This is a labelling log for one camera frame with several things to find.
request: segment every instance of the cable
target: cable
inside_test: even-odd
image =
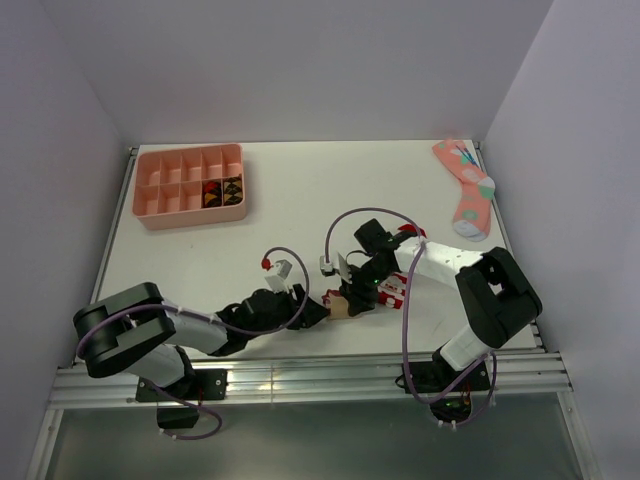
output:
[[[172,402],[179,403],[180,405],[184,405],[185,407],[193,408],[194,410],[197,410],[198,412],[206,413],[207,415],[212,416],[213,418],[215,418],[218,421],[218,425],[216,425],[216,428],[214,428],[213,430],[210,430],[210,431],[208,431],[206,433],[201,433],[199,435],[182,435],[182,434],[179,434],[179,433],[173,433],[173,432],[171,432],[169,430],[161,429],[162,433],[164,435],[166,435],[167,437],[171,437],[171,438],[173,438],[175,440],[203,440],[205,438],[213,437],[222,428],[222,417],[215,410],[213,410],[213,409],[211,409],[209,407],[205,407],[204,405],[200,405],[200,404],[196,405],[195,403],[187,402],[186,400],[182,400],[182,399],[180,399],[178,397],[174,397],[173,395],[171,395],[170,393],[168,393],[164,389],[162,389],[159,386],[157,386],[155,383],[150,382],[147,379],[144,379],[144,381],[147,382],[151,386],[151,388],[153,388],[158,394],[162,395],[166,399],[171,400]]]
[[[349,255],[351,255],[352,253],[359,253],[360,255],[364,255],[367,258],[371,258],[371,255],[369,255],[367,252],[365,252],[364,250],[352,250],[349,253],[347,253],[347,256],[344,257],[345,261],[349,261]]]
[[[353,215],[354,213],[360,213],[360,212],[379,212],[379,213],[387,213],[389,215],[393,215],[395,217],[399,217],[401,219],[403,219],[405,222],[410,223],[411,226],[413,228],[415,228],[416,233],[420,236],[420,229],[418,228],[418,225],[411,220],[409,217],[405,217],[404,215],[402,215],[401,213],[398,212],[394,212],[393,210],[389,210],[386,208],[379,208],[379,207],[361,207],[361,208],[354,208],[353,210],[348,210],[346,212],[344,212],[342,215],[340,215],[338,218],[336,218],[333,223],[331,224],[331,226],[329,227],[329,230],[327,231],[327,237],[325,238],[324,241],[324,260],[325,262],[329,263],[329,241],[331,240],[331,234],[333,233],[333,229],[336,228],[336,225],[338,224],[338,222],[340,222],[340,220],[342,220],[344,217],[348,217],[349,215]]]
[[[295,322],[298,319],[298,317],[302,314],[302,311],[304,310],[304,307],[307,304],[307,300],[309,299],[310,281],[309,281],[309,272],[307,271],[307,267],[305,267],[305,265],[302,262],[302,259],[300,258],[300,256],[298,256],[297,253],[295,253],[293,250],[291,250],[291,249],[289,249],[287,247],[273,247],[273,248],[270,248],[269,250],[267,250],[265,252],[263,260],[266,259],[273,252],[277,252],[277,251],[288,253],[289,255],[291,255],[293,258],[296,259],[296,261],[300,265],[300,268],[302,269],[302,273],[304,274],[304,283],[305,283],[304,297],[302,298],[302,303],[298,307],[298,310],[296,310],[296,312],[293,314],[293,316],[291,317],[290,320],[288,320],[286,323],[283,323],[279,327],[271,329],[271,330],[264,330],[264,331],[261,331],[261,332],[256,332],[256,331],[251,331],[251,330],[244,330],[242,328],[234,327],[232,325],[227,325],[223,321],[217,320],[216,318],[213,318],[211,315],[207,315],[207,314],[204,314],[204,313],[196,312],[194,310],[181,309],[181,308],[175,307],[173,305],[163,305],[163,304],[139,305],[137,307],[127,308],[125,310],[122,310],[122,311],[114,314],[114,315],[111,315],[111,316],[105,318],[100,323],[98,323],[93,328],[91,328],[80,339],[80,341],[78,342],[78,346],[76,347],[76,355],[78,357],[80,357],[80,358],[84,357],[84,352],[87,349],[87,344],[89,343],[91,338],[96,334],[96,332],[102,330],[106,326],[108,326],[108,325],[110,325],[110,324],[112,324],[112,323],[114,323],[114,322],[116,322],[118,320],[121,320],[121,319],[127,317],[128,315],[131,315],[131,314],[134,314],[134,313],[139,313],[139,312],[146,312],[146,311],[150,311],[150,310],[164,310],[164,311],[171,312],[171,313],[177,313],[179,315],[185,315],[187,317],[195,318],[196,320],[202,320],[203,322],[219,325],[219,326],[221,326],[221,327],[223,327],[223,328],[225,328],[227,330],[232,330],[232,331],[235,331],[235,332],[238,332],[238,333],[243,333],[245,335],[254,335],[256,337],[260,336],[260,335],[269,335],[269,334],[276,333],[276,332],[279,332],[281,330],[284,330],[289,325],[291,325],[293,322]],[[208,437],[211,437],[211,436],[215,435],[216,433],[218,433],[220,428],[222,428],[222,417],[216,411],[214,411],[214,410],[212,410],[212,409],[210,409],[208,407],[205,407],[203,405],[196,405],[194,403],[187,402],[185,400],[181,400],[181,399],[179,399],[177,397],[174,397],[173,395],[171,395],[170,393],[166,392],[164,389],[162,389],[158,385],[154,384],[153,382],[149,381],[148,379],[144,379],[144,381],[147,382],[151,386],[151,388],[153,388],[157,393],[159,393],[160,395],[166,397],[167,399],[169,399],[169,400],[171,400],[173,402],[179,403],[181,405],[184,405],[185,407],[191,407],[191,408],[193,408],[193,409],[195,409],[195,410],[197,410],[199,412],[211,415],[212,417],[214,417],[218,421],[218,425],[216,426],[216,428],[214,428],[210,432],[203,433],[201,435],[179,435],[179,434],[175,434],[175,433],[163,430],[163,433],[165,435],[167,435],[167,436],[169,436],[171,438],[177,439],[177,440],[202,440],[204,438],[208,438]]]
[[[409,223],[414,228],[415,232],[420,236],[420,228],[418,227],[418,224],[413,220],[411,220],[409,217],[401,213],[398,213],[386,208],[378,208],[378,207],[354,208],[338,216],[329,227],[329,230],[327,231],[327,236],[325,238],[325,244],[324,244],[325,262],[327,263],[330,262],[329,243],[331,241],[331,234],[333,233],[333,230],[338,224],[338,222],[340,222],[340,220],[342,220],[343,218],[349,215],[352,215],[354,213],[359,213],[359,212],[380,212],[380,213],[386,213],[386,214],[401,218],[405,222]],[[435,395],[434,397],[428,397],[428,398],[421,397],[418,391],[416,390],[416,386],[413,383],[413,379],[411,377],[411,368],[409,366],[409,345],[408,345],[409,344],[409,304],[411,302],[411,285],[413,283],[413,275],[415,274],[415,270],[416,270],[416,267],[418,266],[418,262],[420,261],[420,257],[425,252],[425,250],[426,250],[426,243],[424,241],[420,241],[420,248],[418,249],[418,252],[414,257],[413,261],[411,262],[411,266],[409,267],[409,272],[407,273],[407,284],[405,287],[405,300],[404,300],[404,305],[402,307],[402,370],[404,373],[405,384],[409,388],[409,391],[411,392],[411,395],[413,396],[413,398],[424,405],[431,405],[432,403],[435,403],[439,400],[442,400],[444,397],[446,397],[460,382],[462,382],[465,379],[467,375],[469,375],[469,373],[471,373],[471,371],[473,371],[478,365],[480,365],[480,363],[482,363],[487,358],[487,355],[486,354],[482,355],[480,358],[476,359],[471,365],[469,365],[466,369],[464,369],[462,373],[458,375],[453,382],[451,382],[444,390],[442,390],[442,392]],[[478,409],[475,415],[474,413],[472,413],[467,420],[465,420],[464,422],[457,423],[457,425],[469,423],[473,419],[477,418],[478,415],[484,412],[489,402],[491,401],[491,397],[493,396],[493,392],[495,390],[495,383],[497,379],[497,359],[496,359],[495,353],[490,352],[490,354],[493,359],[493,380],[492,380],[487,398],[483,403],[483,405]]]

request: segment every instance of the white table surface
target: white table surface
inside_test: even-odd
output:
[[[504,246],[495,212],[482,242],[454,232],[451,219],[460,184],[431,151],[434,141],[292,142],[243,144],[247,217],[239,222],[151,232],[131,213],[134,177],[106,266],[100,298],[140,282],[156,283],[163,296],[204,312],[239,302],[257,288],[267,288],[260,268],[263,253],[287,246],[305,261],[311,296],[320,301],[338,277],[323,277],[318,258],[331,222],[346,210],[376,206],[396,210],[416,221],[436,242],[469,250]],[[475,150],[466,141],[472,154]],[[153,150],[194,145],[144,145]],[[395,230],[402,222],[382,214],[360,213],[334,231],[332,251],[359,248],[353,232],[372,217]],[[272,261],[285,258],[273,255]],[[302,283],[299,268],[290,280]],[[411,301],[413,352],[442,346],[467,322],[457,291],[417,278]],[[273,359],[400,352],[401,311],[379,306],[356,319],[323,321],[309,330],[259,337],[234,358]],[[525,328],[504,349],[534,348]],[[203,355],[189,351],[192,358]]]

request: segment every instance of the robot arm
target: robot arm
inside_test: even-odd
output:
[[[278,284],[274,282],[276,276],[269,275],[267,281]],[[210,316],[196,312],[183,315],[179,307],[165,301],[153,283],[129,288],[76,313],[79,356],[91,377],[128,372],[184,398],[188,391],[202,385],[195,384],[193,368],[181,347],[227,356],[245,348],[261,331],[284,328],[300,308],[298,318],[286,328],[310,328],[328,315],[327,309],[310,298],[302,305],[305,293],[301,285],[289,289],[284,287],[286,275],[278,278],[277,291],[256,290],[241,303],[230,304]],[[120,318],[89,335],[114,317]]]
[[[393,273],[409,272],[425,241],[415,232],[392,235],[375,219],[355,237],[371,258],[361,267],[340,269],[340,293],[349,302],[351,316],[374,308],[378,284]],[[427,242],[414,273],[460,293],[469,323],[435,355],[456,372],[502,347],[542,311],[538,295],[504,248],[483,253]]]

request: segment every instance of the red and white object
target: red and white object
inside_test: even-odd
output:
[[[378,303],[390,308],[400,309],[404,303],[407,289],[407,277],[394,273],[378,285]]]

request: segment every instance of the metal frame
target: metal frame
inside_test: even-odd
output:
[[[474,142],[482,169],[485,169],[480,144]],[[116,204],[107,245],[91,295],[97,301],[105,270],[109,262],[113,239],[117,231],[122,207],[131,181],[138,148],[129,151],[127,169]],[[511,245],[504,228],[498,205],[493,200],[498,225],[505,245]],[[530,394],[558,393],[567,428],[579,459],[584,478],[598,479],[595,461],[588,448],[586,430],[581,427],[573,405],[572,386],[559,353],[547,353],[537,324],[531,323],[536,339],[532,349],[497,352],[498,380],[496,393]],[[428,353],[412,355],[420,360]],[[381,399],[410,399],[395,386],[401,373],[399,355],[345,356],[326,358],[250,360],[193,360],[194,368],[225,368],[228,370],[227,398],[209,404],[299,403],[319,401],[367,401]],[[83,366],[60,369],[54,380],[51,396],[40,435],[33,453],[28,479],[44,479],[49,468],[58,430],[66,409],[155,408],[158,404],[140,404],[134,400],[137,377],[129,374],[104,379],[90,378]],[[176,405],[167,402],[160,405]]]

